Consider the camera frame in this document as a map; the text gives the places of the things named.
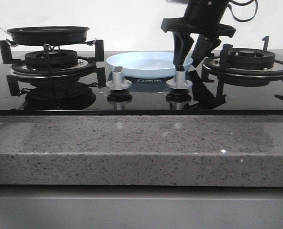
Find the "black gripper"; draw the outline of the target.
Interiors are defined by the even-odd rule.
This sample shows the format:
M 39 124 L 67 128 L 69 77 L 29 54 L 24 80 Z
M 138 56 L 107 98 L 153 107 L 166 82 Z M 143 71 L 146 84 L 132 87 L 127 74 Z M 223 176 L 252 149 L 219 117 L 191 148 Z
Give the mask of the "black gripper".
M 175 66 L 182 66 L 191 50 L 194 43 L 191 34 L 199 34 L 191 55 L 193 67 L 212 56 L 222 42 L 218 36 L 233 37 L 236 29 L 220 23 L 228 4 L 228 0 L 190 0 L 183 17 L 162 20 L 161 29 L 173 32 Z

